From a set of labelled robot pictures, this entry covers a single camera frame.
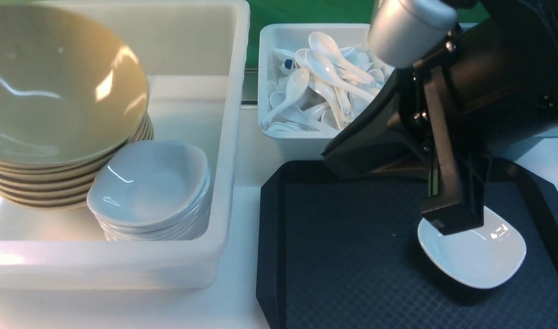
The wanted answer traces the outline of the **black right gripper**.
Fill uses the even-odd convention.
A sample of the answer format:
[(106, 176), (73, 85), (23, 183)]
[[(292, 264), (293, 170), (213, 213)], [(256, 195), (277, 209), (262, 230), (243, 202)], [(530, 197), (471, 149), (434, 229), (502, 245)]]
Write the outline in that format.
[(557, 37), (474, 27), (452, 43), (398, 69), (323, 154), (344, 179), (430, 161), (422, 215), (442, 235), (484, 224), (488, 155), (558, 127)]

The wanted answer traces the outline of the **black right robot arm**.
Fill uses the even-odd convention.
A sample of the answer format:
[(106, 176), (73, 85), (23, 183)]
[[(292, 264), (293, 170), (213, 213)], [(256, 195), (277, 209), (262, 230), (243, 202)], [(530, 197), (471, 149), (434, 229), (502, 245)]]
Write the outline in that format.
[(421, 214), (441, 234), (484, 224), (485, 185), (501, 150), (558, 127), (558, 0), (379, 0), (367, 47), (393, 74), (325, 148), (342, 179), (428, 167)]

